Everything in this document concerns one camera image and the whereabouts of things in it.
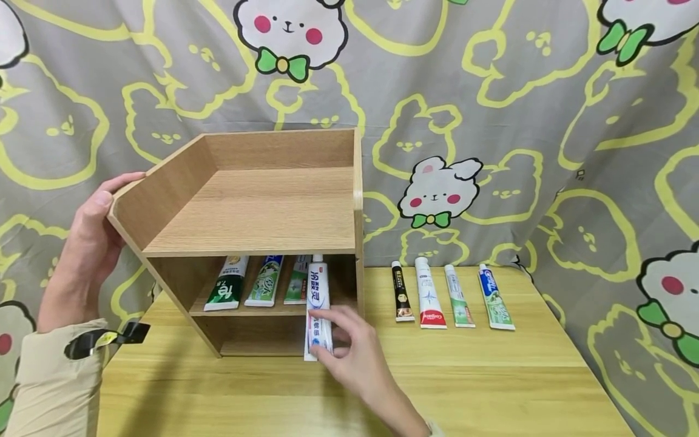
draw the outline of toothpaste tube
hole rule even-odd
[[[294,263],[294,271],[291,272],[287,295],[284,296],[284,305],[305,305],[306,284],[308,284],[308,258],[307,255],[299,255]]]
[[[252,291],[245,300],[245,306],[274,306],[283,259],[283,255],[265,257],[255,284],[252,286]]]
[[[466,298],[463,297],[459,277],[456,276],[454,266],[447,264],[444,266],[444,273],[447,276],[447,287],[449,288],[449,298],[452,301],[452,310],[454,311],[454,323],[457,328],[475,328],[476,324],[471,317],[471,311],[468,309]]]
[[[420,296],[420,327],[424,329],[446,329],[447,321],[442,313],[442,306],[437,299],[437,291],[432,281],[432,272],[427,258],[415,259],[417,273],[417,292]]]
[[[403,280],[403,269],[399,261],[391,263],[391,272],[394,277],[394,292],[396,293],[396,321],[414,322],[415,316],[410,309],[410,301],[408,301],[408,293],[405,290],[405,281]]]
[[[478,279],[483,290],[483,299],[485,300],[485,308],[488,311],[490,327],[514,331],[512,318],[507,308],[505,308],[503,298],[500,297],[500,290],[495,283],[493,272],[485,264],[480,265]]]
[[[204,311],[234,310],[238,307],[247,261],[248,257],[226,258],[216,285],[204,304]]]
[[[308,284],[310,293],[306,299],[306,332],[303,346],[304,361],[318,361],[310,353],[313,345],[321,345],[333,353],[333,332],[330,320],[317,319],[308,314],[308,310],[330,309],[330,291],[328,289],[328,264],[323,262],[323,255],[313,255],[313,262],[308,266]]]

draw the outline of white cap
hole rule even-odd
[[[418,266],[429,267],[430,265],[427,263],[427,258],[418,257],[418,258],[415,258],[415,267],[418,267]]]

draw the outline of sleeve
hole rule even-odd
[[[100,319],[24,337],[5,437],[95,436],[104,349],[80,360],[64,349],[80,334],[106,327]]]
[[[427,426],[430,427],[430,431],[432,431],[431,437],[445,437],[445,434],[434,422],[427,422]]]

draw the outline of wooden table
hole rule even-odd
[[[388,268],[365,270],[366,317],[399,385],[448,436],[632,436],[580,354],[514,268],[493,268],[515,332],[489,328],[477,269],[457,268],[476,329],[454,327],[442,268],[433,268],[447,330],[394,321]],[[418,311],[415,270],[405,269]],[[104,373],[100,437],[387,436],[318,363],[300,357],[216,359],[162,294],[143,345]]]

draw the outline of wooden shelf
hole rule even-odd
[[[352,167],[218,171],[147,257],[354,253]]]
[[[202,134],[115,194],[108,219],[214,355],[298,356],[294,255],[323,254],[331,303],[363,314],[361,163],[357,129]],[[240,306],[204,312],[231,255],[251,256]],[[247,307],[263,255],[287,256],[275,305]]]
[[[245,282],[243,283],[243,293],[241,294],[242,299],[240,300],[240,305],[236,309],[204,311],[204,304],[216,283],[216,275],[213,275],[211,279],[203,283],[198,297],[194,301],[192,308],[189,309],[189,314],[195,317],[305,316],[305,304],[284,305],[284,295],[287,292],[289,281],[291,280],[291,272],[294,270],[295,260],[296,256],[293,255],[284,258],[274,306],[244,305],[245,299],[250,295],[257,273],[264,261],[264,257],[255,256],[250,257],[248,261]],[[328,283],[330,288],[330,302],[333,305],[349,305],[356,308],[356,280],[353,280],[354,256],[330,255],[325,257],[325,262],[328,264],[329,271]]]

